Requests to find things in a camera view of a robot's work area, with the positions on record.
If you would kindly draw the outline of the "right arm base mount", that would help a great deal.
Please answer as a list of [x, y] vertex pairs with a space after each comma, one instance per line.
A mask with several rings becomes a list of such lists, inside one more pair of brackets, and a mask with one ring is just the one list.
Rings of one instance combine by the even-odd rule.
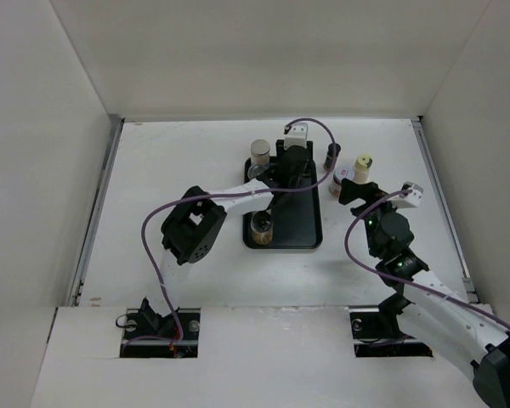
[[409, 304], [404, 297], [394, 294], [377, 306], [351, 308], [349, 318], [354, 355], [358, 358], [432, 358], [434, 355], [429, 346], [399, 329], [397, 316]]

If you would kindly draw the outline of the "clear top pepper grinder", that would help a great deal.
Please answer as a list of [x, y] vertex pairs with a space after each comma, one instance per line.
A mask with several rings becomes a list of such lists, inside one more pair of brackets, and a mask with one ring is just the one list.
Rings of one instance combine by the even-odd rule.
[[256, 177], [260, 176], [267, 170], [267, 167], [265, 165], [251, 165], [247, 170], [247, 177], [249, 180], [255, 179]]

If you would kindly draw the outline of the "silver lid grain bottle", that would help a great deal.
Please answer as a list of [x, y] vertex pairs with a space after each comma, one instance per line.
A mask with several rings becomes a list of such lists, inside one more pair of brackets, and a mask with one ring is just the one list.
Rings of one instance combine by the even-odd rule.
[[265, 139], [256, 139], [250, 146], [252, 165], [266, 165], [269, 163], [270, 144]]

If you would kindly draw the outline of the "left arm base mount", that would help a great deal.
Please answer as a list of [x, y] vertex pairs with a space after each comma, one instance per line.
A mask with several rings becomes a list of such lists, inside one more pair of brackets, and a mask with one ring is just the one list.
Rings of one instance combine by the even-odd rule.
[[191, 359], [198, 356], [200, 309], [177, 309], [162, 316], [144, 298], [138, 309], [116, 318], [122, 331], [119, 357], [123, 359]]

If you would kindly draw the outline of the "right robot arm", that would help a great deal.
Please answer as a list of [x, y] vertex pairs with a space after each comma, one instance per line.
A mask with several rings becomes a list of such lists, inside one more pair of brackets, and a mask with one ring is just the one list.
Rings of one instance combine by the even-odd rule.
[[457, 368], [489, 407], [510, 407], [510, 324], [462, 301], [411, 249], [414, 241], [401, 208], [416, 208], [422, 188], [406, 182], [387, 193], [375, 183], [344, 179], [339, 203], [362, 200], [352, 209], [365, 227], [369, 254], [364, 269], [378, 275], [394, 294], [378, 308], [377, 326], [390, 337], [400, 333], [426, 344]]

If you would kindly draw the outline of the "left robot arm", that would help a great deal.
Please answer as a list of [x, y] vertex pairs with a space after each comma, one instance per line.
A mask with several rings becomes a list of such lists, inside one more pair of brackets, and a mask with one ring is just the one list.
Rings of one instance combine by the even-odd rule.
[[286, 146], [265, 163], [246, 160], [244, 183], [213, 193], [189, 188], [161, 225], [161, 277], [179, 308], [190, 267], [208, 255], [223, 225], [242, 219], [242, 239], [254, 250], [311, 250], [322, 242], [313, 143]]

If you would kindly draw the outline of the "black lid bottle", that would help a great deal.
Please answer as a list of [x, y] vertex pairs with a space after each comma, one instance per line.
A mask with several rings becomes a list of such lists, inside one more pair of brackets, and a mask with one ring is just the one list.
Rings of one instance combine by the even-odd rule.
[[257, 245], [266, 246], [273, 240], [273, 220], [269, 212], [255, 212], [250, 228], [252, 239]]

